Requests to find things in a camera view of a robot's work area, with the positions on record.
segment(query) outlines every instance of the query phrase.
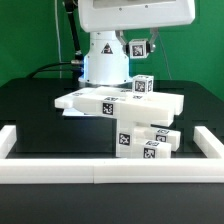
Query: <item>white plank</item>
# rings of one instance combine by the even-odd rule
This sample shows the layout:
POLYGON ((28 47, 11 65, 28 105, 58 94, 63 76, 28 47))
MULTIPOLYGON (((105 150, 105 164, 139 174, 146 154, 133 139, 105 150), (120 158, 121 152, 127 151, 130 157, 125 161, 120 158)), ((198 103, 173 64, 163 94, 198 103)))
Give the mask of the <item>white plank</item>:
POLYGON ((207 158, 224 159, 224 145, 206 127, 195 127, 194 142, 207 158))

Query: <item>black cable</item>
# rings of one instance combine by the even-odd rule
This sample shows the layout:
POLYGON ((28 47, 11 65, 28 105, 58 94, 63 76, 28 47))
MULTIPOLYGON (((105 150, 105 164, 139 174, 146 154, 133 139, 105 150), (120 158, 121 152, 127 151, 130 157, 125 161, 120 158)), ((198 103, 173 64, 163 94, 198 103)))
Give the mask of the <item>black cable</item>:
POLYGON ((80 48, 80 44, 79 44, 79 38, 78 38, 78 33, 77 33, 76 25, 75 25, 74 15, 72 13, 69 13, 68 19, 70 22, 70 28, 71 28, 71 32, 72 32, 72 39, 73 39, 75 51, 80 52, 81 48, 80 48))
POLYGON ((37 70, 31 72, 30 74, 28 74, 26 76, 26 78, 32 79, 38 72, 41 72, 41 71, 43 71, 46 68, 51 68, 51 67, 60 66, 60 65, 71 65, 71 62, 57 62, 57 63, 44 65, 44 66, 38 68, 37 70))

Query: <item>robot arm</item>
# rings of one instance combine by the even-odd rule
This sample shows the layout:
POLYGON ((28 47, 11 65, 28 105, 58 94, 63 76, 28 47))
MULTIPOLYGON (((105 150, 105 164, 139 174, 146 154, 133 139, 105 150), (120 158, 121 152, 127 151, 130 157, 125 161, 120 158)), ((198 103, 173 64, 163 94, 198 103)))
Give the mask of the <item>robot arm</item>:
POLYGON ((194 0, 81 0, 79 16, 86 32, 190 24, 194 0))

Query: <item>white block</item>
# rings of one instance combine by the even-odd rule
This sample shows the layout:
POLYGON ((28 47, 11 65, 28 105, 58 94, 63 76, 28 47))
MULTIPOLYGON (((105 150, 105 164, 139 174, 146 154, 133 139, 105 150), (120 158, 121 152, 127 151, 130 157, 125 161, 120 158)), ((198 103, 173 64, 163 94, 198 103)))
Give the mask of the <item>white block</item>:
POLYGON ((154 127, 136 126, 134 129, 135 138, 153 139, 170 143, 172 151, 177 151, 180 147, 180 135, 181 133, 179 131, 154 127))
POLYGON ((208 158, 224 159, 224 145, 206 127, 195 127, 194 142, 208 158))
POLYGON ((116 156, 131 158, 131 148, 134 139, 134 122, 117 120, 116 156))
POLYGON ((76 97, 79 97, 83 94, 91 93, 95 90, 95 88, 83 88, 78 91, 72 92, 70 94, 67 94, 65 96, 59 97, 55 99, 54 105, 56 108, 61 109, 69 109, 74 108, 73 101, 76 97))
POLYGON ((136 75, 132 81, 132 92, 138 95, 153 92, 154 77, 148 75, 136 75))
POLYGON ((174 114, 180 115, 183 111, 184 96, 178 94, 152 92, 147 95, 147 100, 151 102, 161 102, 164 105, 174 107, 174 114))
POLYGON ((171 158, 171 144, 147 139, 136 139, 132 147, 132 158, 171 158))
POLYGON ((133 39, 129 42, 130 58, 140 59, 147 58, 149 52, 147 52, 148 39, 133 39))
POLYGON ((16 142, 16 126, 5 125, 0 131, 0 159, 5 159, 16 142))
POLYGON ((94 94, 96 95, 106 95, 113 97, 126 97, 126 93, 132 92, 131 89, 123 89, 123 88, 115 88, 115 87, 105 87, 100 86, 94 90, 94 94))
POLYGON ((86 114, 169 126, 173 122, 174 108, 163 103, 123 101, 119 97, 85 94, 73 98, 73 107, 86 114))

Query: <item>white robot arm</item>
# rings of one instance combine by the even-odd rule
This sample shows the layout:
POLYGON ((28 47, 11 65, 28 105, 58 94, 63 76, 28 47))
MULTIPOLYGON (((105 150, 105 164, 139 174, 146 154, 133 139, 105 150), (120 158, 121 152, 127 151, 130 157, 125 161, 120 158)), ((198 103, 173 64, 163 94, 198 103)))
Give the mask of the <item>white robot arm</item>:
POLYGON ((194 0, 80 0, 79 16, 86 32, 128 30, 190 24, 194 0))
POLYGON ((155 50, 158 27, 190 24, 194 0, 79 0, 81 27, 90 32, 80 82, 118 85, 130 82, 129 57, 146 58, 155 50), (152 38, 127 43, 123 30, 150 28, 152 38))

